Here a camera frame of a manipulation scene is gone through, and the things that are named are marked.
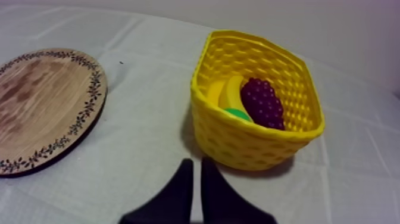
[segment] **round wooden tray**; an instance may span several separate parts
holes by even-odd
[[[61,155],[90,128],[107,94],[87,54],[51,48],[0,67],[0,176],[29,173]]]

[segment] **basket rim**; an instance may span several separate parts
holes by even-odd
[[[320,113],[319,115],[321,117],[321,122],[319,123],[319,125],[315,129],[309,130],[309,131],[306,131],[306,132],[294,132],[294,131],[289,131],[289,130],[278,130],[278,129],[272,129],[272,128],[264,127],[264,126],[261,126],[261,125],[257,125],[257,124],[255,124],[253,122],[249,122],[249,121],[244,120],[244,119],[239,119],[239,118],[231,115],[230,113],[224,111],[222,108],[220,108],[220,107],[218,107],[218,106],[216,106],[214,104],[211,104],[207,100],[206,96],[204,94],[202,94],[201,91],[198,88],[197,77],[198,77],[199,69],[200,69],[201,64],[203,63],[205,54],[206,54],[206,52],[207,52],[207,50],[208,50],[208,48],[210,46],[210,41],[214,38],[213,36],[215,34],[221,34],[221,33],[227,33],[227,32],[234,33],[234,34],[237,34],[237,35],[242,35],[244,37],[245,36],[249,36],[249,37],[257,38],[259,40],[259,41],[253,41],[253,40],[250,40],[250,39],[247,39],[247,38],[234,37],[234,38],[244,39],[244,40],[246,40],[248,42],[253,42],[253,43],[262,44],[262,45],[264,45],[263,42],[268,43],[269,45],[272,45],[275,48],[277,48],[277,49],[279,49],[279,50],[281,50],[281,51],[283,51],[285,53],[285,54],[279,53],[280,55],[282,55],[284,57],[290,56],[290,60],[292,60],[292,61],[295,60],[296,63],[298,63],[298,64],[300,64],[302,66],[301,69],[304,69],[304,68],[307,69],[306,64],[302,60],[300,60],[298,57],[296,57],[295,55],[293,55],[289,51],[285,50],[284,48],[282,48],[282,47],[280,47],[280,46],[278,46],[278,45],[276,45],[274,43],[269,42],[268,40],[266,40],[264,38],[261,38],[261,37],[258,37],[258,36],[254,36],[254,35],[250,35],[250,34],[247,34],[247,33],[244,33],[244,32],[235,31],[235,30],[215,30],[215,31],[211,32],[208,35],[207,40],[206,40],[205,45],[204,45],[204,48],[202,50],[200,59],[199,59],[199,61],[197,63],[196,69],[194,71],[194,74],[193,74],[193,77],[192,77],[192,81],[191,81],[191,85],[190,85],[190,89],[191,89],[191,92],[192,92],[192,97],[195,97],[198,100],[200,100],[200,102],[202,102],[203,105],[208,110],[211,110],[211,111],[217,113],[221,117],[221,119],[226,120],[228,122],[237,123],[240,126],[240,128],[243,129],[245,132],[249,132],[249,133],[251,133],[253,135],[256,135],[256,136],[263,137],[264,135],[277,135],[277,136],[279,136],[279,138],[291,139],[291,140],[293,140],[293,139],[311,140],[311,139],[314,139],[314,138],[320,136],[323,133],[323,130],[325,128],[325,119],[324,119],[324,114],[323,114],[323,111],[322,111],[322,108],[321,108],[321,104],[320,104],[320,100],[319,100],[317,91],[315,90],[314,81],[312,80],[310,74],[308,74],[310,76],[310,84],[311,84],[310,88],[312,89],[312,92],[314,93],[314,95],[316,97],[316,100],[318,102],[317,110]]]

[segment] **leaf pattern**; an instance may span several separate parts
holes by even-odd
[[[61,138],[56,139],[53,144],[49,144],[46,147],[42,147],[40,150],[36,150],[33,155],[25,159],[19,157],[18,159],[15,159],[13,161],[10,161],[9,159],[0,160],[0,172],[3,172],[3,174],[11,174],[13,172],[19,171],[21,168],[35,168],[36,164],[39,163],[42,158],[48,158],[50,155],[53,154],[54,151],[65,148],[65,146],[68,145],[67,143],[71,141],[68,136],[78,135],[79,131],[83,129],[83,123],[85,123],[86,119],[90,117],[90,115],[95,111],[94,106],[96,105],[98,97],[101,95],[101,93],[99,92],[99,87],[101,86],[100,78],[103,74],[100,71],[96,70],[98,65],[96,63],[90,62],[90,60],[86,59],[83,56],[76,55],[74,51],[39,51],[35,53],[21,55],[10,61],[9,63],[4,64],[3,67],[0,68],[0,76],[16,63],[43,56],[69,58],[72,62],[75,62],[80,66],[86,67],[89,71],[92,71],[92,74],[90,76],[90,85],[87,91],[90,100],[85,102],[85,104],[83,105],[83,110],[78,113],[76,121],[73,125],[69,127],[69,131]]]

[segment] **plastic basket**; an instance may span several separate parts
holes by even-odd
[[[240,74],[268,80],[283,104],[286,130],[237,118],[208,102],[211,82]],[[232,30],[212,32],[191,83],[195,137],[214,160],[241,170],[265,170],[322,134],[325,123],[305,63],[287,50]]]

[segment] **table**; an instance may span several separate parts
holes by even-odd
[[[195,162],[192,220],[201,221],[201,153],[189,82],[209,27],[90,8],[0,7],[0,62],[40,48],[84,51],[109,93],[97,126],[57,164],[0,179],[0,223],[117,223],[153,197],[183,158]],[[303,58],[326,130],[265,172],[221,171],[279,223],[400,223],[400,101],[340,68]]]

